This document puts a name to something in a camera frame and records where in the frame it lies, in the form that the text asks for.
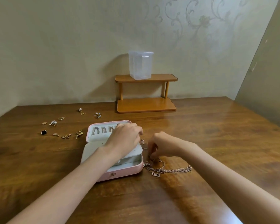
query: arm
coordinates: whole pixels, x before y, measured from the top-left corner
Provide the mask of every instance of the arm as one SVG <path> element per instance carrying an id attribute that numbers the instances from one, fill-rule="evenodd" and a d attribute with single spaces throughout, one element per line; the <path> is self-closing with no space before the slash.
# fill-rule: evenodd
<path id="1" fill-rule="evenodd" d="M 119 124 L 104 147 L 98 148 L 8 224 L 64 224 L 99 177 L 135 148 L 142 133 L 135 123 Z"/>
<path id="2" fill-rule="evenodd" d="M 151 159 L 179 156 L 188 162 L 243 223 L 280 223 L 280 200 L 211 157 L 196 144 L 156 133 Z"/>

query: chain necklace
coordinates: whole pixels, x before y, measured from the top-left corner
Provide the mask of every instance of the chain necklace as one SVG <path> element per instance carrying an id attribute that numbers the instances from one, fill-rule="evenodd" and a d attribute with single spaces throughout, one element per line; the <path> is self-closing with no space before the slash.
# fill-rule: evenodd
<path id="1" fill-rule="evenodd" d="M 144 139 L 141 139 L 141 142 L 140 142 L 141 145 L 144 145 Z M 159 158 L 159 162 L 162 162 L 163 163 L 163 166 L 162 168 L 153 168 L 152 167 L 152 164 L 150 164 L 148 161 L 146 161 L 144 164 L 143 164 L 143 168 L 146 168 L 146 170 L 150 171 L 151 172 L 151 175 L 152 176 L 156 176 L 156 177 L 160 177 L 160 174 L 164 174 L 164 173 L 178 173 L 178 172 L 183 172 L 183 173 L 187 173 L 187 172 L 191 172 L 191 165 L 187 166 L 186 168 L 179 168 L 179 169 L 172 169 L 172 170 L 166 170 L 164 169 L 165 167 L 165 163 L 163 161 L 160 160 Z"/>

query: jewelry box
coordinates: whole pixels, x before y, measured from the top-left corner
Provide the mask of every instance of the jewelry box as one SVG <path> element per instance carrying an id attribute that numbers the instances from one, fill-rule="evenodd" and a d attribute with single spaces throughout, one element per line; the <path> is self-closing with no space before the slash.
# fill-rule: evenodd
<path id="1" fill-rule="evenodd" d="M 94 151 L 103 146 L 112 133 L 112 129 L 115 129 L 119 123 L 131 123 L 131 121 L 112 121 L 91 124 L 88 127 L 86 142 L 84 147 L 81 163 L 83 163 L 88 157 L 90 157 Z M 111 168 L 109 168 L 98 180 L 105 181 L 109 179 L 119 178 L 132 174 L 139 173 L 143 169 L 143 157 L 142 147 L 140 143 L 124 158 L 120 159 Z"/>

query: forearm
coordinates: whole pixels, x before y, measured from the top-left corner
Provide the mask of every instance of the forearm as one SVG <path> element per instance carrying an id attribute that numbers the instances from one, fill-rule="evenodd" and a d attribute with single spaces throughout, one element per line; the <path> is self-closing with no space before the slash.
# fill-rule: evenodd
<path id="1" fill-rule="evenodd" d="M 116 162 L 103 149 L 45 192 L 8 224 L 64 224 L 97 179 Z"/>
<path id="2" fill-rule="evenodd" d="M 280 223 L 280 200 L 193 143 L 182 143 L 180 156 L 192 165 L 243 223 Z"/>

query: patterned wallpaper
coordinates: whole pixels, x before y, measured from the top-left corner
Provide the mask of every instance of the patterned wallpaper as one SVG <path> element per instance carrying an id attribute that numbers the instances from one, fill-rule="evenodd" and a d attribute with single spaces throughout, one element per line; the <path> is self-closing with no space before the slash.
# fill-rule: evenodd
<path id="1" fill-rule="evenodd" d="M 172 73 L 170 98 L 234 99 L 278 0 L 0 0 L 0 115 L 15 105 L 115 101 L 129 50 Z M 124 85 L 124 97 L 161 84 Z"/>

